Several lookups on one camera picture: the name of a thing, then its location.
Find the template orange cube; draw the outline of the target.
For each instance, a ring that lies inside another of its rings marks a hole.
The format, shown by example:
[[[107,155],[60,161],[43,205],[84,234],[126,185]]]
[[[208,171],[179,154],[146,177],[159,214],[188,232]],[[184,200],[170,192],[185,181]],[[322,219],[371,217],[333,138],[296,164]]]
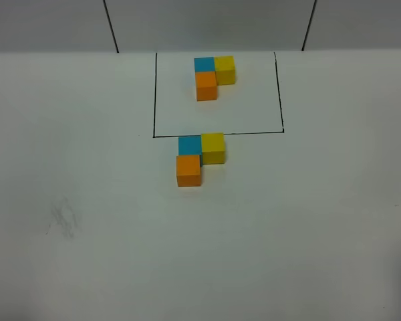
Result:
[[[217,79],[215,72],[196,72],[196,100],[216,100],[218,96]]]

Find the template yellow cube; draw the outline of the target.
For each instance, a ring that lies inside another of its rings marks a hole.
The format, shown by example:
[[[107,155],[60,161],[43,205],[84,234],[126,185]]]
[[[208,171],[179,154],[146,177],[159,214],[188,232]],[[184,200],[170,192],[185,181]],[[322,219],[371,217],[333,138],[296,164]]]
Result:
[[[236,82],[236,68],[233,56],[214,57],[215,74],[219,86],[232,85]]]

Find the template blue cube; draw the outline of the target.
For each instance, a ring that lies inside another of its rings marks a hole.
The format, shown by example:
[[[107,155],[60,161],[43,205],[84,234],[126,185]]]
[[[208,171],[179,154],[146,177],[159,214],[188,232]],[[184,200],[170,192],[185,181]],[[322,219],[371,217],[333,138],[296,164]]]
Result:
[[[202,57],[194,59],[194,71],[198,72],[215,72],[214,57]]]

